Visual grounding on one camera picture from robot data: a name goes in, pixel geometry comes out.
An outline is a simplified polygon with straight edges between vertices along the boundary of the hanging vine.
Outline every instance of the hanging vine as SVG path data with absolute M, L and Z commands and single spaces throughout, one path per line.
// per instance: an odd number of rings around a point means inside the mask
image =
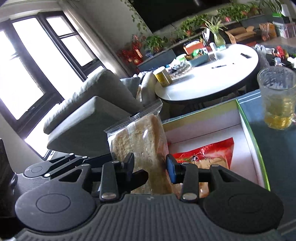
M 147 25 L 144 22 L 144 20 L 141 18 L 141 16 L 138 14 L 137 10 L 133 7 L 134 0 L 120 0 L 121 2 L 124 2 L 126 6 L 129 7 L 129 10 L 133 12 L 131 15 L 133 22 L 137 23 L 137 28 L 139 31 L 143 30 L 147 32 Z

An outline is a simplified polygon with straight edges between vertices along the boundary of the silver screw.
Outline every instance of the silver screw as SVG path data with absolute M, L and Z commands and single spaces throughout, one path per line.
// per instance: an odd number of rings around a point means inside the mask
M 102 194 L 102 199 L 105 199 L 105 200 L 112 200 L 116 198 L 116 194 L 113 193 L 113 192 L 105 192 Z
M 195 193 L 188 192 L 188 193 L 183 194 L 182 198 L 187 201 L 192 201 L 197 198 L 197 195 Z

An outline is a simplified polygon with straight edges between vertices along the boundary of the round white table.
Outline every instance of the round white table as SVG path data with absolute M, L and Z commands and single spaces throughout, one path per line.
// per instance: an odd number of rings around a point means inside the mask
M 257 52 L 247 45 L 230 45 L 216 55 L 217 61 L 210 61 L 193 68 L 181 78 L 174 80 L 168 87 L 163 88 L 157 82 L 156 95 L 168 102 L 189 100 L 205 102 L 217 99 L 246 85 L 248 77 L 258 64 Z

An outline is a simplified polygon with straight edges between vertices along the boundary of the open box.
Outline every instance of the open box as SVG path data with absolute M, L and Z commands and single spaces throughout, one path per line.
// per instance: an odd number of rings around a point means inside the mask
M 232 137 L 234 150 L 230 170 L 270 190 L 256 139 L 237 100 L 166 122 L 163 128 L 171 154 L 187 152 Z

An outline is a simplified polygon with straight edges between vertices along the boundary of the window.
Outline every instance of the window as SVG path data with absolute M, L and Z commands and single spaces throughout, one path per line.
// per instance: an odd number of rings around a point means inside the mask
M 44 159 L 46 119 L 103 68 L 63 12 L 0 23 L 0 112 Z

